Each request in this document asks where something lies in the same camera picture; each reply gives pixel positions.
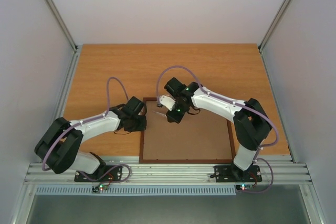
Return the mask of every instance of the gray wall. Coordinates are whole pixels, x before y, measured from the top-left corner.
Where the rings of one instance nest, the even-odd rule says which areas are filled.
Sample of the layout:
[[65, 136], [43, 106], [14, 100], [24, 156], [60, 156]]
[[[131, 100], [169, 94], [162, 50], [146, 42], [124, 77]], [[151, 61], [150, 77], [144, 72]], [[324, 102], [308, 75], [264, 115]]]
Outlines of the gray wall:
[[54, 0], [85, 43], [260, 43], [283, 0]]
[[293, 0], [264, 51], [291, 147], [335, 223], [336, 0]]
[[0, 223], [9, 223], [72, 52], [44, 0], [0, 0]]

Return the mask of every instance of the wooden table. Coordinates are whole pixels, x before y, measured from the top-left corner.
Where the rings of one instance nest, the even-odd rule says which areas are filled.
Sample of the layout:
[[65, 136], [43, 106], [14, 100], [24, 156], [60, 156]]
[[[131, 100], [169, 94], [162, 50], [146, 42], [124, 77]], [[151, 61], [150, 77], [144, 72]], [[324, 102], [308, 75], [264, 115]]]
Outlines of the wooden table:
[[[280, 142], [265, 148], [262, 154], [289, 154], [285, 134], [272, 97], [257, 45], [255, 44], [123, 44], [83, 45], [64, 117], [84, 119], [106, 109], [106, 80], [118, 77], [129, 96], [155, 97], [159, 74], [172, 65], [191, 69], [207, 88], [227, 97], [257, 99], [280, 131]], [[183, 83], [193, 78], [182, 69], [172, 69], [162, 78], [163, 86], [172, 77]], [[125, 103], [117, 82], [110, 84], [111, 105]], [[233, 131], [236, 150], [239, 144]], [[265, 143], [275, 139], [272, 131]], [[98, 155], [139, 155], [140, 132], [116, 135], [111, 132], [92, 138], [81, 145], [84, 152]]]

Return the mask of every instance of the purple cable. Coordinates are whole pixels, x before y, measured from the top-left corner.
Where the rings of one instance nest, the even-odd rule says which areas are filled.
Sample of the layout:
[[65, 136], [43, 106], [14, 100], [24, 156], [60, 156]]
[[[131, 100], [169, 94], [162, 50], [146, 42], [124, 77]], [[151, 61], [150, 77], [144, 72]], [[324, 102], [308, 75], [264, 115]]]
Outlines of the purple cable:
[[[197, 76], [196, 76], [190, 69], [188, 69], [188, 68], [186, 68], [186, 67], [184, 67], [184, 66], [174, 65], [174, 66], [168, 67], [168, 68], [166, 68], [165, 70], [163, 70], [162, 73], [159, 75], [158, 81], [156, 82], [156, 99], [157, 99], [157, 103], [158, 103], [158, 104], [160, 104], [160, 101], [159, 101], [159, 83], [160, 83], [160, 80], [161, 80], [163, 74], [166, 73], [168, 70], [170, 70], [170, 69], [172, 69], [172, 68], [182, 68], [182, 69], [186, 70], [187, 72], [189, 72], [189, 73], [193, 76], [193, 78], [195, 79], [195, 81], [197, 82], [199, 88], [200, 88], [204, 93], [208, 94], [207, 91], [205, 91], [205, 90], [203, 89], [203, 87], [202, 87], [202, 85], [201, 85], [199, 79], [197, 78]], [[234, 104], [233, 101], [231, 101], [231, 100], [229, 100], [229, 99], [226, 99], [225, 97], [221, 97], [221, 96], [219, 96], [219, 95], [212, 94], [212, 93], [209, 93], [208, 95], [211, 96], [211, 97], [217, 98], [217, 99], [219, 99], [219, 100], [222, 100], [222, 101], [224, 101], [224, 102], [227, 102], [227, 103], [230, 103], [230, 104]], [[256, 155], [255, 155], [254, 158], [253, 158], [254, 160], [256, 160], [256, 157], [259, 155], [259, 152], [260, 152], [261, 148], [263, 148], [263, 147], [271, 147], [271, 146], [276, 145], [276, 144], [279, 142], [279, 131], [278, 131], [277, 127], [272, 123], [272, 121], [271, 121], [267, 116], [261, 114], [259, 111], [256, 111], [256, 110], [254, 110], [254, 109], [251, 109], [251, 108], [245, 106], [244, 104], [240, 104], [240, 103], [237, 103], [237, 102], [236, 102], [234, 105], [236, 105], [236, 106], [238, 106], [238, 107], [241, 107], [241, 108], [243, 108], [243, 109], [245, 109], [245, 110], [248, 110], [248, 111], [250, 111], [250, 112], [252, 112], [252, 113], [255, 113], [256, 115], [260, 116], [260, 117], [263, 118], [266, 122], [268, 122], [269, 125], [271, 125], [271, 127], [272, 127], [272, 128], [274, 129], [274, 131], [275, 131], [275, 134], [276, 134], [276, 139], [275, 139], [275, 141], [274, 141], [273, 143], [270, 143], [270, 144], [262, 144], [262, 145], [260, 145], [260, 146], [258, 147], [258, 150], [257, 150], [257, 152], [256, 152]]]
[[131, 167], [129, 165], [127, 165], [127, 164], [116, 165], [116, 166], [108, 169], [108, 171], [105, 172], [103, 175], [101, 175], [100, 178], [98, 178], [98, 179], [92, 179], [88, 175], [86, 175], [86, 173], [84, 173], [84, 172], [80, 172], [80, 173], [81, 173], [81, 175], [83, 175], [89, 181], [91, 181], [91, 182], [97, 182], [98, 180], [100, 180], [100, 179], [104, 178], [106, 175], [108, 175], [113, 169], [116, 169], [118, 167], [123, 167], [123, 166], [126, 167], [127, 170], [128, 170], [128, 172], [129, 172], [128, 175], [127, 175], [127, 177], [123, 178], [123, 179], [121, 179], [119, 181], [111, 181], [111, 183], [122, 183], [122, 182], [125, 182], [127, 179], [129, 179], [131, 177], [131, 174], [132, 174]]
[[[86, 123], [90, 123], [90, 122], [93, 122], [95, 120], [98, 120], [98, 119], [101, 119], [103, 118], [104, 116], [106, 116], [108, 113], [109, 113], [109, 110], [110, 110], [110, 91], [109, 91], [109, 86], [110, 86], [110, 81], [111, 80], [116, 80], [117, 82], [119, 82], [119, 84], [121, 85], [122, 89], [124, 90], [124, 93], [125, 93], [125, 96], [126, 96], [126, 99], [128, 100], [128, 95], [127, 95], [127, 92], [126, 92], [126, 89], [124, 87], [124, 85], [122, 84], [122, 82], [117, 78], [117, 77], [110, 77], [108, 80], [107, 80], [107, 83], [106, 83], [106, 95], [107, 95], [107, 110], [105, 112], [105, 115], [97, 115], [93, 118], [90, 118], [90, 119], [86, 119], [86, 120], [83, 120], [82, 124], [86, 124]], [[47, 171], [47, 170], [51, 170], [51, 168], [46, 168], [46, 163], [47, 163], [47, 160], [51, 154], [51, 152], [53, 151], [53, 149], [56, 147], [56, 145], [58, 144], [58, 142], [69, 132], [71, 131], [73, 128], [76, 128], [78, 126], [80, 126], [81, 123], [76, 123], [70, 127], [68, 127], [65, 131], [62, 132], [62, 134], [60, 134], [60, 136], [55, 140], [55, 142], [52, 144], [52, 146], [50, 147], [50, 149], [47, 151], [47, 154], [45, 155], [44, 159], [43, 159], [43, 162], [42, 162], [42, 170], [43, 171]]]
[[264, 190], [261, 190], [261, 191], [240, 190], [242, 193], [262, 194], [262, 193], [267, 192], [271, 188], [271, 186], [273, 185], [273, 182], [274, 182], [274, 173], [273, 173], [273, 169], [272, 169], [271, 165], [265, 159], [263, 159], [261, 157], [257, 158], [257, 160], [262, 160], [262, 161], [264, 161], [268, 165], [269, 170], [271, 171], [271, 182], [269, 183], [269, 185]]

